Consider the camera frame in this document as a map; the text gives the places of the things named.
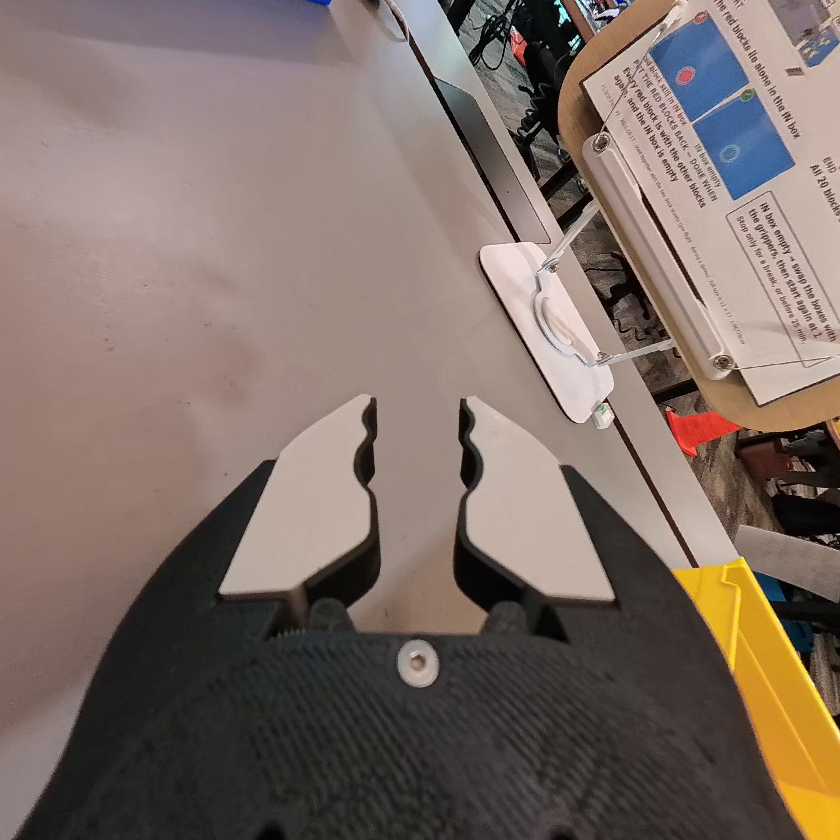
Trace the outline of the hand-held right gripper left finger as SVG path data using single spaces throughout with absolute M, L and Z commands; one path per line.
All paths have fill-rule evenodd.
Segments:
M 225 602 L 284 603 L 303 623 L 315 602 L 357 603 L 381 570 L 375 495 L 377 405 L 361 394 L 279 453 L 220 584 Z

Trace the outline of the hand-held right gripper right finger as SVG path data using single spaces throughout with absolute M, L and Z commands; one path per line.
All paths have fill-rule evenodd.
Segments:
M 540 618 L 548 606 L 606 607 L 616 596 L 561 463 L 476 396 L 461 399 L 454 575 L 489 613 L 502 602 Z

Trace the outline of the yellow storage bin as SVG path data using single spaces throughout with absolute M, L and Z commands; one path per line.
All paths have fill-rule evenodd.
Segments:
M 676 570 L 716 638 L 764 764 L 804 838 L 839 838 L 839 735 L 744 559 Z

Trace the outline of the orange cone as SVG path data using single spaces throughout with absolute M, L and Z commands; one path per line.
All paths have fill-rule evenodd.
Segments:
M 715 412 L 681 416 L 671 406 L 665 409 L 665 420 L 681 452 L 691 458 L 698 456 L 699 446 L 743 429 Z

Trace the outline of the brown box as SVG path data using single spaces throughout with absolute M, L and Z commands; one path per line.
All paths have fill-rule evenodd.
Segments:
M 736 444 L 734 454 L 756 480 L 780 479 L 793 470 L 793 458 L 784 451 L 783 437 L 746 437 Z

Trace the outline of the grey fabric panel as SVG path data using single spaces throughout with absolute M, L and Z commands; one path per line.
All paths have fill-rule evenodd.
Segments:
M 838 549 L 743 524 L 733 542 L 753 572 L 839 603 Z

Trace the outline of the white document stand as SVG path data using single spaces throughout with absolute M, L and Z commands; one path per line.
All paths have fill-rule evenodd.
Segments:
M 838 2 L 633 2 L 553 107 L 592 197 L 551 256 L 481 256 L 543 361 L 600 372 L 560 261 L 601 213 L 696 386 L 742 427 L 838 416 Z

